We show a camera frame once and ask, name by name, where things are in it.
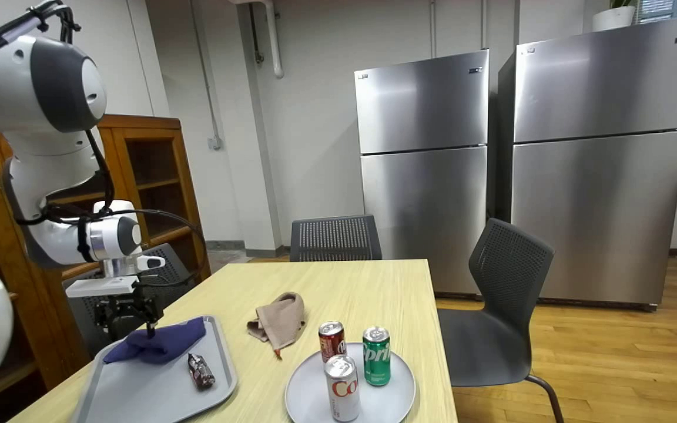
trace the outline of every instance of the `chair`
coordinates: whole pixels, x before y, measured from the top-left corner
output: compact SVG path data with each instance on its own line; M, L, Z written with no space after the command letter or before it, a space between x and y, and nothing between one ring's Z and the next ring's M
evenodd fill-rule
M530 374L528 319L541 296L552 252L514 226L490 219L469 256L469 273L481 291L481 309L440 309L450 383L541 386L554 420L564 420L552 386Z
M380 258L374 215L308 219L292 222L292 260Z

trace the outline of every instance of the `light wooden table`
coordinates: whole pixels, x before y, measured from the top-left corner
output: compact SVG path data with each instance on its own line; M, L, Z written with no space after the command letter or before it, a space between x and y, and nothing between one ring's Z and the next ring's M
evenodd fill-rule
M267 342L247 333L245 322L282 291L302 296L308 326L277 361ZM343 322L350 342L360 342L370 323L387 326L393 353L411 367L417 383L407 420L455 420L424 260L233 263L170 303L160 326L196 315L219 316L239 379L233 396L199 420L288 420L282 392L292 370L316 350L320 319L330 316ZM79 368L13 420L69 420L92 370L92 365Z

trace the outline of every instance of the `gray tray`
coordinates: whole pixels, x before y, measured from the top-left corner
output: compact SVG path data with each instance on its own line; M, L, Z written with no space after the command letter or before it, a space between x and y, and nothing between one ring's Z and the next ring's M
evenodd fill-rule
M364 381L362 346L347 342L344 354L360 374L362 413L351 423L400 423L416 401L414 374L400 354L389 354L389 383L374 388ZM330 403L321 354L315 353L296 367L283 389L283 409L293 423L330 423Z
M225 350L216 316L203 316L203 336L188 350L202 354L216 386L199 392L188 374L188 354L167 365L139 359L102 365L106 346L96 357L93 375L73 413L79 423L109 420L183 420L220 403L236 388L236 374Z

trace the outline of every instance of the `refrigerator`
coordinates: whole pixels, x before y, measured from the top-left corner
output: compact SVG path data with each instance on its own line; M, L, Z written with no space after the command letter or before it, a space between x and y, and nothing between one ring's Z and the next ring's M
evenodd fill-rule
M677 208L677 19L517 45L500 87L498 197L554 252L543 298L652 309Z
M428 258L433 289L476 293L485 219L489 51L354 73L362 192L383 258Z

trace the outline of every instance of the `white robot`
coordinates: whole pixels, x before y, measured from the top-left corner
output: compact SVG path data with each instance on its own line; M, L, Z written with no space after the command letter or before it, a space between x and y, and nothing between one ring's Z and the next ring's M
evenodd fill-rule
M61 43L31 37L59 16ZM92 127L106 113L100 75L89 56L69 45L76 30L69 6L46 0L0 26L0 132L13 151L4 191L24 227L26 252L42 266L102 263L102 279L74 281L73 296L132 293L135 273L165 266L140 256L135 211L109 197L89 215L64 215L46 197L92 180L109 180ZM0 281L0 359L11 333L11 306Z

